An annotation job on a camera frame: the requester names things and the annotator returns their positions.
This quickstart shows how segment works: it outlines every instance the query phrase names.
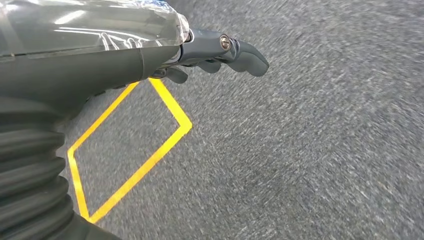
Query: yellow line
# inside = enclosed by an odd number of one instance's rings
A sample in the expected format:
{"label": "yellow line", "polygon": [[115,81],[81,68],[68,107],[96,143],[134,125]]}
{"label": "yellow line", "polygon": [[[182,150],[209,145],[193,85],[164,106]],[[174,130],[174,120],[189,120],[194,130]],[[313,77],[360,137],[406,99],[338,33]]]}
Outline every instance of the yellow line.
{"label": "yellow line", "polygon": [[131,91],[139,84],[135,82],[130,84],[113,103],[104,111],[100,117],[82,134],[82,136],[68,149],[67,157],[69,168],[72,175],[73,186],[75,188],[76,200],[78,203],[79,214],[85,219],[89,219],[89,210],[87,208],[86,198],[84,196],[83,185],[81,183],[80,173],[78,171],[77,161],[74,153],[87,140],[87,138],[103,123],[103,121],[117,108],[117,106],[131,93]]}
{"label": "yellow line", "polygon": [[89,218],[96,223],[103,218],[192,128],[192,122],[172,97],[160,79],[149,79],[180,127],[156,152]]}
{"label": "yellow line", "polygon": [[95,211],[91,217],[87,208],[83,185],[74,153],[139,83],[136,82],[129,85],[106,109],[106,111],[104,111],[104,113],[102,113],[102,115],[87,129],[87,131],[85,131],[84,134],[68,149],[67,155],[69,168],[72,174],[79,212],[82,217],[92,223],[96,223],[98,220],[103,218],[175,146],[175,144],[177,144],[178,141],[190,131],[193,126],[190,119],[181,109],[177,101],[175,101],[162,81],[160,79],[152,78],[150,78],[149,81],[180,126],[162,144],[162,146],[160,146],[159,149],[156,150],[153,155],[97,211]]}
{"label": "yellow line", "polygon": [[156,92],[159,94],[160,98],[162,98],[163,102],[178,122],[178,124],[183,128],[187,128],[188,132],[193,127],[193,124],[190,121],[189,117],[181,109],[180,105],[177,103],[177,101],[175,101],[171,93],[168,91],[168,89],[165,87],[165,85],[160,79],[150,78],[149,80]]}

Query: plastic wrap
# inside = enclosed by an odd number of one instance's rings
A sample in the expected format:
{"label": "plastic wrap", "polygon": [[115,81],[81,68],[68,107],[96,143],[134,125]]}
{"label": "plastic wrap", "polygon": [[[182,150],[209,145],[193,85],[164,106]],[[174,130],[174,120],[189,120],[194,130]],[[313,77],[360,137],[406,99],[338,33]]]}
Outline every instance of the plastic wrap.
{"label": "plastic wrap", "polygon": [[159,0],[0,0],[2,57],[177,46],[188,34],[187,19]]}

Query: robotic arm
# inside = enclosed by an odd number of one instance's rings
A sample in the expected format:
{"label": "robotic arm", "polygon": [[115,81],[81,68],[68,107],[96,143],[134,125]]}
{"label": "robotic arm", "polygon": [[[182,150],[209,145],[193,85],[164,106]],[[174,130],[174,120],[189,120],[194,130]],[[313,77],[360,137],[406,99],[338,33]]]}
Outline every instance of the robotic arm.
{"label": "robotic arm", "polygon": [[[44,12],[46,3],[49,9]],[[163,17],[164,8],[152,10],[155,6],[150,6],[143,8],[148,11],[137,11],[142,23],[155,22],[141,27],[138,18],[128,19],[135,14],[131,8],[119,14],[126,9],[124,3],[134,4],[132,0],[121,0],[113,9],[107,0],[86,3],[0,0],[1,240],[119,239],[74,212],[68,181],[59,176],[65,160],[56,156],[56,149],[64,144],[65,136],[55,131],[56,126],[76,116],[89,97],[149,77],[184,83],[188,75],[178,66],[199,67],[213,74],[227,64],[256,77],[268,70],[268,62],[256,48],[219,32],[189,29],[181,42],[163,38],[138,42],[141,37],[134,29],[149,36],[166,35],[163,26],[172,24],[165,23],[169,18]],[[47,21],[49,14],[57,14],[63,5],[66,14]],[[66,16],[70,19],[85,13],[94,15],[77,26],[64,23]],[[108,21],[112,18],[113,25],[125,29],[121,35],[132,37],[123,38],[110,27],[90,27],[100,20],[112,24]],[[74,46],[69,43],[78,43],[78,47],[62,51],[64,46]],[[113,50],[96,50],[100,46]]]}

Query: floor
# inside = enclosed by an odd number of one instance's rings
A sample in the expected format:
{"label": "floor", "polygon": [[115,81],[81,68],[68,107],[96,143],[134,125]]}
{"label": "floor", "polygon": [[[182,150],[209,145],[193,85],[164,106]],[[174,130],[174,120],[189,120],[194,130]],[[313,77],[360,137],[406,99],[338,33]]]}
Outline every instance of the floor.
{"label": "floor", "polygon": [[168,2],[271,67],[90,100],[59,154],[92,132],[71,152],[96,224],[127,240],[424,238],[423,1]]}

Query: screw head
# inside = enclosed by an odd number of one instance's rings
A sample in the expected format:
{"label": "screw head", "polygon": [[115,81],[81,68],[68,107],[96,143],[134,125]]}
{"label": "screw head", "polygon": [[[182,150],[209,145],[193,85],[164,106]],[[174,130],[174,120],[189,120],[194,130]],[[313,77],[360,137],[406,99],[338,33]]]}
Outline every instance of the screw head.
{"label": "screw head", "polygon": [[231,47],[231,41],[230,38],[223,34],[221,35],[221,38],[219,39],[220,43],[221,43],[221,48],[224,49],[225,51],[229,50]]}

